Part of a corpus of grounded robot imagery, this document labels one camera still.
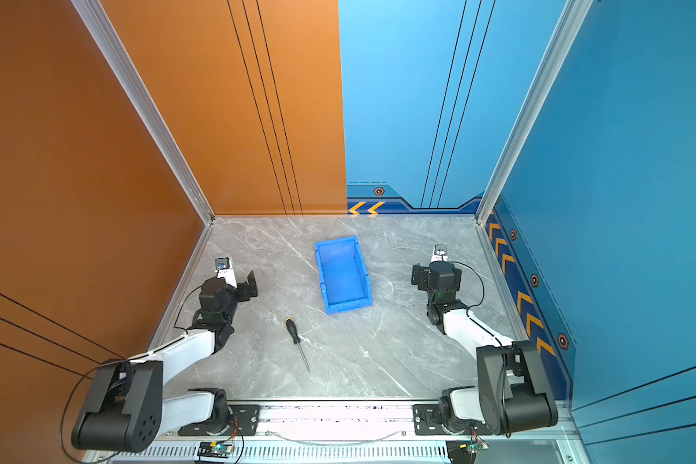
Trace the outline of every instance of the screwdriver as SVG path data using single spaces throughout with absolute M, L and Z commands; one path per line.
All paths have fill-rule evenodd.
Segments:
M 292 318 L 287 319 L 287 330 L 288 330 L 288 334 L 291 335 L 292 338 L 294 339 L 294 345 L 297 345 L 297 348 L 299 348 L 299 353 L 301 353 L 302 359 L 304 360 L 304 365 L 306 366 L 306 371 L 311 374 L 312 371 L 309 369 L 309 364 L 307 364 L 307 362 L 306 362 L 306 357 L 304 356 L 304 351 L 302 351 L 301 345 L 299 345 L 299 343 L 301 343 L 301 339 L 297 335 L 297 326 L 296 326 L 296 324 L 294 324 L 294 321 L 292 321 Z

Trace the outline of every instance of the aluminum frame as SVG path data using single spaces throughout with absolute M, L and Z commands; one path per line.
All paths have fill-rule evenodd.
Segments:
M 413 427 L 413 404 L 436 404 L 435 399 L 284 399 L 267 401 L 233 401 L 232 404 L 260 404 L 258 432 L 254 437 L 245 437 L 246 447 L 268 446 L 284 447 L 291 440 L 333 443 L 345 446 L 364 446 L 355 442 L 373 440 L 365 446 L 415 446 L 423 442 L 446 440 L 470 440 L 471 436 L 449 437 L 447 435 L 418 436 Z M 505 436 L 491 436 L 485 439 L 492 443 L 498 440 L 552 440 L 555 441 L 564 459 L 573 457 L 575 464 L 589 464 L 580 434 L 564 403 L 557 402 L 560 421 L 556 426 L 538 430 L 517 432 L 510 439 Z M 172 446 L 174 448 L 192 447 L 198 441 L 211 441 L 209 436 L 178 437 L 175 432 L 158 437 L 151 445 Z M 85 460 L 103 459 L 108 451 L 92 451 Z M 164 454 L 165 459 L 151 459 L 148 462 L 177 462 L 179 455 Z M 120 457 L 120 461 L 145 461 L 143 456 L 134 459 Z M 331 459 L 314 459 L 314 462 L 330 462 Z M 354 462 L 373 462 L 375 459 L 352 459 Z
M 508 141 L 502 149 L 500 159 L 495 165 L 490 182 L 484 190 L 483 199 L 479 203 L 475 215 L 477 223 L 484 224 L 492 212 L 492 208 L 500 196 L 505 181 L 508 180 L 510 171 L 518 159 L 526 139 L 529 138 L 531 128 L 534 126 L 544 101 L 549 95 L 549 90 L 557 79 L 557 74 L 565 62 L 572 42 L 575 41 L 577 32 L 583 25 L 585 16 L 590 10 L 593 0 L 568 0 L 557 27 L 549 40 L 544 52 L 544 57 L 539 63 L 539 68 L 531 81 L 531 87 L 523 100 L 523 106 L 516 118 L 513 129 L 510 131 Z
M 214 218 L 212 207 L 206 200 L 201 186 L 196 181 L 194 173 L 165 124 L 100 1 L 72 0 L 72 3 L 199 217 L 204 224 L 211 223 Z

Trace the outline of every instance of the orange wall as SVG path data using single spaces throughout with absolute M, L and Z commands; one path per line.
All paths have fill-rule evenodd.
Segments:
M 0 292 L 128 357 L 147 348 L 202 227 L 72 4 L 0 0 Z M 1 297 L 0 317 L 113 356 Z M 3 321 L 0 343 L 95 365 Z M 67 461 L 56 436 L 77 380 L 0 347 L 0 462 Z
M 337 0 L 102 5 L 216 214 L 345 213 Z

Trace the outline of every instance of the blue wall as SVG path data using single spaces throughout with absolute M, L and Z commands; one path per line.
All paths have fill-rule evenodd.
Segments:
M 503 198 L 574 337 L 596 464 L 687 462 L 696 369 L 673 374 L 696 366 L 696 0 L 593 2 Z
M 388 184 L 415 208 L 479 195 L 564 5 L 340 0 L 348 183 Z

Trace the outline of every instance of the gray marble surface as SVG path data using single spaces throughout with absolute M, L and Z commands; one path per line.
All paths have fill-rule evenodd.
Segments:
M 427 266 L 433 246 L 446 244 L 451 259 L 474 266 L 483 276 L 484 303 L 474 313 L 513 336 L 472 221 L 439 216 L 217 218 L 187 292 L 214 275 L 215 258 L 230 256 L 237 281 L 255 271 L 260 295 L 237 307 L 227 345 L 172 379 L 165 395 L 220 387 L 231 399 L 436 398 L 445 388 L 473 385 L 474 358 L 430 325 L 426 294 L 409 283 L 412 265 Z M 373 305 L 328 316 L 315 242 L 352 235 L 361 244 Z M 458 296 L 476 303 L 482 297 L 479 279 L 462 271 Z M 180 324 L 187 326 L 198 307 L 196 291 L 183 307 Z M 312 375 L 287 333 L 289 317 L 297 324 Z M 171 329 L 166 340 L 179 334 Z

